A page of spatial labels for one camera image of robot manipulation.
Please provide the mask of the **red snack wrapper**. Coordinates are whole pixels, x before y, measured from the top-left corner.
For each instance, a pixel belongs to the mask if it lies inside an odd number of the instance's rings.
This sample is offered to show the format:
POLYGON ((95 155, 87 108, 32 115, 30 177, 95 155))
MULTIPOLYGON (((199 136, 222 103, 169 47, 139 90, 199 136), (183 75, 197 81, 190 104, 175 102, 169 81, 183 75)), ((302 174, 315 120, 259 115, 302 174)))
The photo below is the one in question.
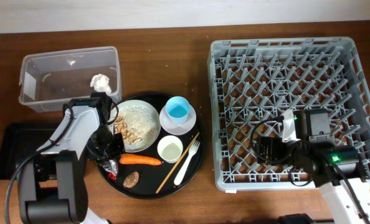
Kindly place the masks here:
POLYGON ((99 164, 101 168, 107 173, 107 176, 111 180, 116 180, 118 175, 118 165, 115 160, 103 161, 99 164))

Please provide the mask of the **orange carrot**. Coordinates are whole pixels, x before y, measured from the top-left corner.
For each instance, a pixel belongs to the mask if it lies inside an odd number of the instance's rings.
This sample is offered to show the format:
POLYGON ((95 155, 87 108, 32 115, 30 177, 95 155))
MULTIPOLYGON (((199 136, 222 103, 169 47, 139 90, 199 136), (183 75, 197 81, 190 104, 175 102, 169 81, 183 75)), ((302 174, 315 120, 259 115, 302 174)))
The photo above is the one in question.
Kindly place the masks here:
POLYGON ((160 166, 162 164, 159 159, 137 154, 122 154, 119 163, 124 165, 144 164, 150 166, 160 166))

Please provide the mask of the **brown round cookie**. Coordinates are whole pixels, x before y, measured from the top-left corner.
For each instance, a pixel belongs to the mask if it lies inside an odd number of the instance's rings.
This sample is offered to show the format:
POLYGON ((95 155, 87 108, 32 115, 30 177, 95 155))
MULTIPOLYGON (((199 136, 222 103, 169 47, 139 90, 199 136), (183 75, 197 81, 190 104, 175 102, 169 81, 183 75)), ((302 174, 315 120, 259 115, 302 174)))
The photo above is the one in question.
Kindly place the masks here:
POLYGON ((124 179, 123 186, 126 188, 132 188, 138 183, 139 178, 139 173, 137 171, 134 171, 124 179))

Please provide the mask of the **white tissue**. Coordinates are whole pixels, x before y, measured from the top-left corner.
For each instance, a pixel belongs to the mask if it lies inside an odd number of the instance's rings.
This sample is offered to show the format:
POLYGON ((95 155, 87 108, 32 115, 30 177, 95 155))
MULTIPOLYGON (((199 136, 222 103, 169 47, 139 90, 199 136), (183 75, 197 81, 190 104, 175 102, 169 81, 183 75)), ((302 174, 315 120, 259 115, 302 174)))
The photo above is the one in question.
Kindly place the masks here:
POLYGON ((105 92, 106 94, 111 93, 111 87, 109 86, 110 79, 103 74, 94 75, 91 79, 90 86, 96 92, 105 92))

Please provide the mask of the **cream plastic cup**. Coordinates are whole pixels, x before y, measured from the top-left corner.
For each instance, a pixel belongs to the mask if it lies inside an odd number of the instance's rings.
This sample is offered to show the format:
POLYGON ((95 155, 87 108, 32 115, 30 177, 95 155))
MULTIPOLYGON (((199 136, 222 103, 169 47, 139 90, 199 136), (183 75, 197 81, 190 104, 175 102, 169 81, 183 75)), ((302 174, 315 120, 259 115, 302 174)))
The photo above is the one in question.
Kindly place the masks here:
POLYGON ((164 161, 175 163, 183 153, 182 141, 176 136, 165 136, 159 141, 157 152, 164 161))

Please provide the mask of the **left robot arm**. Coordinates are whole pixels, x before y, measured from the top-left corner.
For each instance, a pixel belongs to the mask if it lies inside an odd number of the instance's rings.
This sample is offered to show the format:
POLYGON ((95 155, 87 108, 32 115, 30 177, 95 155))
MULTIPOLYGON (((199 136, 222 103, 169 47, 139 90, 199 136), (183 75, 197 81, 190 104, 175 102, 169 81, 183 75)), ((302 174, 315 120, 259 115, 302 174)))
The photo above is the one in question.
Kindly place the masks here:
POLYGON ((92 93, 63 105, 64 118, 51 137, 19 163, 11 177, 17 182, 23 223, 108 223, 88 206, 85 164, 120 156, 119 134, 109 125, 117 107, 106 93, 92 93))

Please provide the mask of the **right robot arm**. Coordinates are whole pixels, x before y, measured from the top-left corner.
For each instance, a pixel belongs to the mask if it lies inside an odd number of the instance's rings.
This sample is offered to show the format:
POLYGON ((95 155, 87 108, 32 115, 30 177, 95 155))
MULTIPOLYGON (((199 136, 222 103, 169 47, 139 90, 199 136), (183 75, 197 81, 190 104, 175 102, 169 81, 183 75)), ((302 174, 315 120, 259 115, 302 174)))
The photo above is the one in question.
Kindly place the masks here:
POLYGON ((351 146, 306 139, 282 142, 261 137, 253 145, 257 160, 302 169, 320 190, 335 223, 370 223, 370 184, 360 155, 351 146))

